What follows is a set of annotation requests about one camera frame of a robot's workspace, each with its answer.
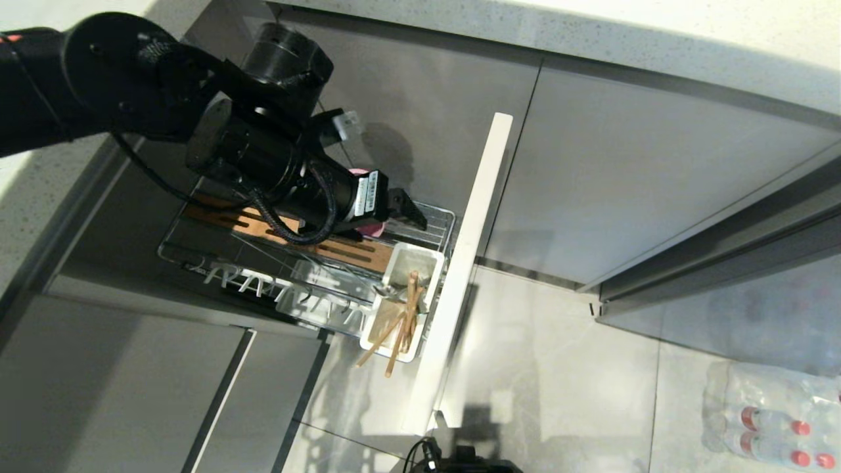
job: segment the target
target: tile floor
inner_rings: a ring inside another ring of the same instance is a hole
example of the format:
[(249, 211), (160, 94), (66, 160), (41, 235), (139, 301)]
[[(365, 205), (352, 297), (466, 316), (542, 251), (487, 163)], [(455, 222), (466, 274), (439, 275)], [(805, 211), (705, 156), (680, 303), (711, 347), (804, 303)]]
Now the tile floor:
[[(595, 297), (478, 268), (433, 433), (526, 473), (775, 471), (701, 444), (701, 396), (716, 357), (597, 324)], [(400, 413), (417, 370), (353, 365), (336, 337), (284, 471), (392, 473), (417, 437)]]

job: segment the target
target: countertop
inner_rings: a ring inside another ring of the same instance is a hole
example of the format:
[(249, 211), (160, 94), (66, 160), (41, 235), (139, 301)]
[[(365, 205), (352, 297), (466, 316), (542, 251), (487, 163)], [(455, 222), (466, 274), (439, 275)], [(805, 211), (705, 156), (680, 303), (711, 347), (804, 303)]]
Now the countertop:
[[(14, 14), (4, 15), (0, 29), (65, 29), (89, 14), (117, 9), (142, 14), (180, 36), (208, 2), (8, 2)], [(841, 0), (637, 0), (632, 6), (616, 0), (283, 2), (687, 77), (841, 114)], [(103, 139), (0, 161), (0, 292)]]

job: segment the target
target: drawer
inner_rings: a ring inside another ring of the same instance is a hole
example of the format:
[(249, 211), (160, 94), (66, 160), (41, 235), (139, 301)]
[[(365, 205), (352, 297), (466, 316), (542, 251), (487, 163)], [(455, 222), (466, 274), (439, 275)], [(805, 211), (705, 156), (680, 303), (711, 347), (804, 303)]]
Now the drawer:
[(406, 404), (401, 426), (407, 433), (425, 435), (436, 410), (512, 122), (511, 115), (494, 114)]

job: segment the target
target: black device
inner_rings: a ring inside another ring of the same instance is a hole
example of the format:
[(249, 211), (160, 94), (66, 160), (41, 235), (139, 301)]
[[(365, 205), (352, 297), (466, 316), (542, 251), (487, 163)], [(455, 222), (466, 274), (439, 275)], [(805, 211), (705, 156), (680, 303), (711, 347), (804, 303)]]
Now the black device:
[[(415, 453), (421, 448), (423, 460), (415, 463)], [(458, 445), (449, 458), (443, 459), (441, 448), (433, 437), (424, 437), (409, 450), (404, 473), (522, 473), (508, 460), (486, 460), (476, 456), (476, 449)]]
[[(127, 13), (93, 15), (66, 32), (1, 33), (0, 157), (109, 131), (164, 189), (200, 204), (143, 164), (122, 136), (136, 133), (187, 143), (187, 167), (241, 194), (289, 242), (389, 218), (425, 230), (382, 172), (354, 175), (325, 153), (352, 125), (341, 109), (313, 115), (332, 72), (314, 41), (280, 23), (261, 27), (242, 68)], [(303, 232), (278, 213), (303, 220)]]

